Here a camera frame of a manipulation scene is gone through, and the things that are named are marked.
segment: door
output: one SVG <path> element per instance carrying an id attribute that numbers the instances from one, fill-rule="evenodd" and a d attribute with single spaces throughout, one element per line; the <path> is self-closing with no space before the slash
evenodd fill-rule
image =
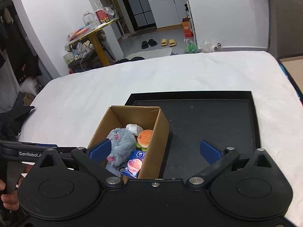
<path id="1" fill-rule="evenodd" d="M 176 4 L 176 9 L 179 17 L 180 24 L 182 23 L 182 20 L 184 18 L 187 18 L 186 10 L 185 10 L 185 4 L 187 4 L 188 0 L 174 0 Z"/>
<path id="2" fill-rule="evenodd" d="M 123 0 L 134 30 L 155 26 L 148 0 Z"/>
<path id="3" fill-rule="evenodd" d="M 174 0 L 149 0 L 157 28 L 180 25 Z"/>

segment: human hand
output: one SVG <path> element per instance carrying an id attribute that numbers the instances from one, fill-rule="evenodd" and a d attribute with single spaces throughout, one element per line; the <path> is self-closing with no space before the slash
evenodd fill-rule
<path id="1" fill-rule="evenodd" d="M 24 169 L 23 173 L 28 173 L 30 171 L 30 169 L 33 167 L 32 165 L 28 165 L 28 164 L 24 164 L 24 165 L 25 165 L 25 169 Z M 21 176 L 18 181 L 18 186 L 21 185 L 23 180 L 24 180 L 24 177 Z M 0 180 L 0 190 L 4 190 L 4 189 L 5 189 L 5 183 L 2 180 Z M 6 209 L 11 210 L 11 211 L 18 210 L 19 201 L 17 198 L 17 190 L 15 190 L 14 192 L 11 192 L 9 194 L 1 195 L 1 200 L 3 201 L 3 205 Z"/>

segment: yellow slide sandal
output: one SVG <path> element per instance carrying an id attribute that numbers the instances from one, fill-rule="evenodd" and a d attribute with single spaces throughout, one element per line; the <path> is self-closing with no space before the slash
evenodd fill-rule
<path id="1" fill-rule="evenodd" d="M 177 45 L 177 43 L 176 43 L 176 41 L 174 39 L 170 39 L 169 40 L 169 46 L 170 47 L 173 47 L 173 46 L 176 46 L 176 45 Z"/>
<path id="2" fill-rule="evenodd" d="M 163 47 L 163 46 L 167 46 L 168 45 L 168 41 L 167 41 L 167 39 L 162 39 L 162 41 L 161 41 L 161 46 Z"/>

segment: silver bolt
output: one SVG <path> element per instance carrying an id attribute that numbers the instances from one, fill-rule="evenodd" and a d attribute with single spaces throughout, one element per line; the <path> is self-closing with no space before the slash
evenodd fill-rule
<path id="1" fill-rule="evenodd" d="M 108 184 L 115 185 L 115 184 L 120 183 L 120 182 L 121 182 L 121 179 L 118 178 L 118 177 L 109 177 L 109 178 L 106 179 L 106 182 L 107 182 Z"/>
<path id="2" fill-rule="evenodd" d="M 151 184 L 153 187 L 159 187 L 160 186 L 160 183 L 152 183 Z"/>
<path id="3" fill-rule="evenodd" d="M 189 179 L 189 182 L 194 185 L 199 185 L 204 183 L 204 179 L 202 177 L 192 177 Z"/>

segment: pink planet print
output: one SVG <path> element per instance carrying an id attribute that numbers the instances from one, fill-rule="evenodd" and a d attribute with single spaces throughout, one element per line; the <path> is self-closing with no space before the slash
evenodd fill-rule
<path id="1" fill-rule="evenodd" d="M 142 167 L 142 161 L 139 159 L 132 159 L 127 163 L 127 166 L 130 173 L 138 174 Z"/>

